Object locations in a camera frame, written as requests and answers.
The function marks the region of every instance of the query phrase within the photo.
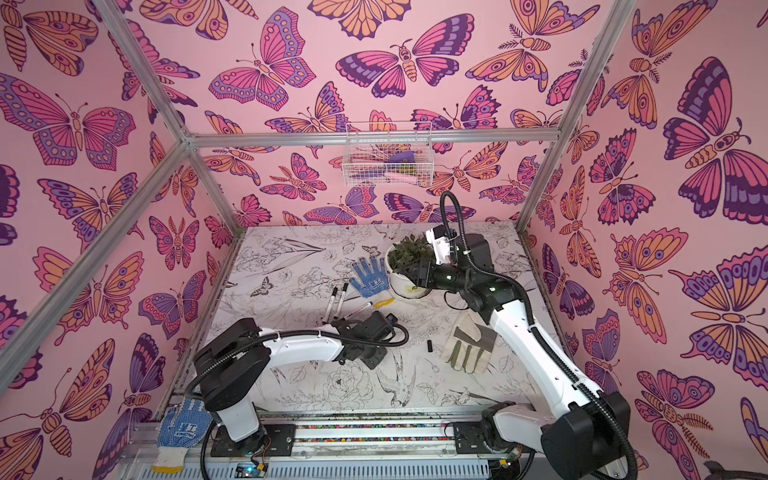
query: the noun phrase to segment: green plant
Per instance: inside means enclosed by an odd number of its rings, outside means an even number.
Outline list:
[[[394,247],[389,252],[389,267],[397,273],[402,273],[403,267],[433,255],[432,246],[423,233],[418,238],[413,234],[406,235],[399,243],[395,243]]]

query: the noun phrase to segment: beige glove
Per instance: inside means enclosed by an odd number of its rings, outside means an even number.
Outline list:
[[[479,323],[482,323],[482,318],[471,310],[458,316],[440,356],[454,370],[483,373],[488,368],[498,335],[493,329]]]

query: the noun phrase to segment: sketched tablecloth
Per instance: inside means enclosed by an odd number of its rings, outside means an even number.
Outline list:
[[[273,329],[318,326],[331,290],[354,275],[360,257],[384,255],[405,235],[420,234],[435,224],[352,225],[349,227],[268,227],[246,233],[230,282],[215,314],[206,342],[239,318],[252,316],[257,325]],[[515,277],[527,290],[536,318],[554,336],[544,300],[536,289],[531,267],[512,222],[467,223],[469,233],[482,233],[491,247],[495,269]],[[357,292],[349,287],[348,296]],[[372,300],[386,300],[389,291]],[[449,302],[463,306],[458,295]],[[342,314],[368,299],[348,300]],[[460,314],[445,305],[443,291],[419,300],[398,299],[381,309],[394,313],[411,338],[389,349],[374,370],[359,361],[306,362],[264,372],[250,396],[272,412],[395,409],[440,411],[482,409],[533,393],[519,359],[497,338],[485,372],[456,372],[440,361],[442,346]],[[427,340],[434,346],[427,352]]]

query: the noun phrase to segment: blue dotted work glove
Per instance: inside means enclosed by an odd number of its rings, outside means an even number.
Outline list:
[[[361,296],[369,298],[389,288],[389,277],[384,267],[384,257],[371,257],[370,262],[362,257],[352,264],[359,278],[351,278],[349,282]]]

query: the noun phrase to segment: white wire basket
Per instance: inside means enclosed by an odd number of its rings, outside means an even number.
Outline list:
[[[435,172],[432,125],[422,122],[418,124],[421,130],[414,130],[416,122],[388,122],[392,129],[374,139],[370,134],[373,124],[347,124],[341,164],[346,186],[386,184],[431,187]],[[351,131],[350,126],[359,131]]]

